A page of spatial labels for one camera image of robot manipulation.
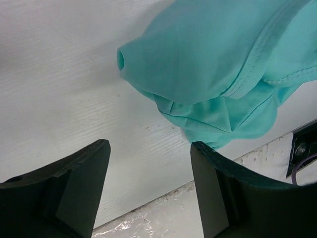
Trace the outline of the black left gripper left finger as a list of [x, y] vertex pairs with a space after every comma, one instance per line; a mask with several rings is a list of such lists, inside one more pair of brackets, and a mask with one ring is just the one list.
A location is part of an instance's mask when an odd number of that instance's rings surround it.
[[100, 139], [0, 185], [3, 238], [89, 238], [110, 158]]

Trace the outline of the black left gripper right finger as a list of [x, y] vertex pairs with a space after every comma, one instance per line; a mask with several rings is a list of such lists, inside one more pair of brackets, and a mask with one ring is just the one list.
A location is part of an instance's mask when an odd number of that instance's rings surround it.
[[202, 142], [191, 145], [191, 164], [204, 237], [316, 237], [316, 184], [265, 177]]

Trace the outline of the teal t shirt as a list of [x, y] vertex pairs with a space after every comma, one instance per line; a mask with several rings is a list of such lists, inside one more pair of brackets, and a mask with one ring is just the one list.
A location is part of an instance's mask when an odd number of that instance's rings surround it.
[[117, 66], [190, 142], [258, 138], [317, 78], [317, 3], [176, 0], [118, 48]]

